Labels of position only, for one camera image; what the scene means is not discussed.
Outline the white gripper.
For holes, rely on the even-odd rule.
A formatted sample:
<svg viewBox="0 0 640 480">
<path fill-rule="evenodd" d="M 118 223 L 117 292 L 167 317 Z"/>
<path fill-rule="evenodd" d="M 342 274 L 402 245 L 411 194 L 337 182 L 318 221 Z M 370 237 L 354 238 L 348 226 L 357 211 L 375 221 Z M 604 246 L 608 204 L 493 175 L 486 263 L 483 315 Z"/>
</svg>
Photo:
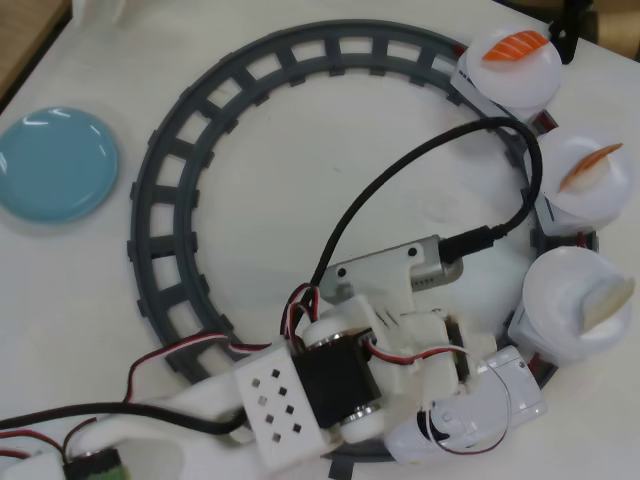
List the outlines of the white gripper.
<svg viewBox="0 0 640 480">
<path fill-rule="evenodd" d="M 412 357 L 437 347 L 454 345 L 468 350 L 443 352 L 428 359 L 397 365 L 372 358 L 372 373 L 386 397 L 406 395 L 415 400 L 441 400 L 474 387 L 481 364 L 497 351 L 495 337 L 470 330 L 464 321 L 444 310 L 413 312 L 400 317 L 380 315 L 372 327 L 378 351 Z"/>
</svg>

